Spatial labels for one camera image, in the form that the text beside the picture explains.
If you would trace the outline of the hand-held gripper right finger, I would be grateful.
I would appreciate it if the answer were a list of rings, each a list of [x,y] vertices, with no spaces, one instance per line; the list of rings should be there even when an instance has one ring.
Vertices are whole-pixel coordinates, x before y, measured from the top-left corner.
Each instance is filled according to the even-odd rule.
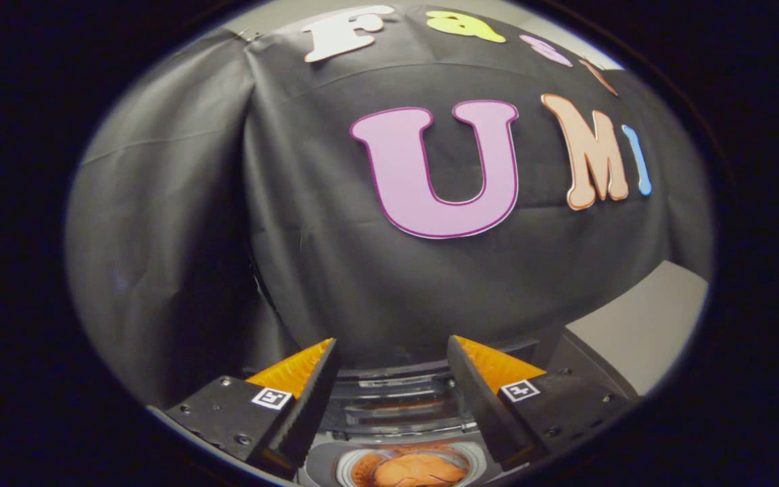
[[[634,406],[596,380],[550,373],[459,335],[448,338],[446,360],[486,449],[504,469],[565,455]]]

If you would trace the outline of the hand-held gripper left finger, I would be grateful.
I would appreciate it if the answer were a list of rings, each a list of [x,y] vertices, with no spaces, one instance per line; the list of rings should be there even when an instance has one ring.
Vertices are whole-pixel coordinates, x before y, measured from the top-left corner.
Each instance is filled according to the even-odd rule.
[[[149,413],[192,446],[257,478],[293,478],[306,463],[339,370],[334,339],[248,379],[220,376]]]

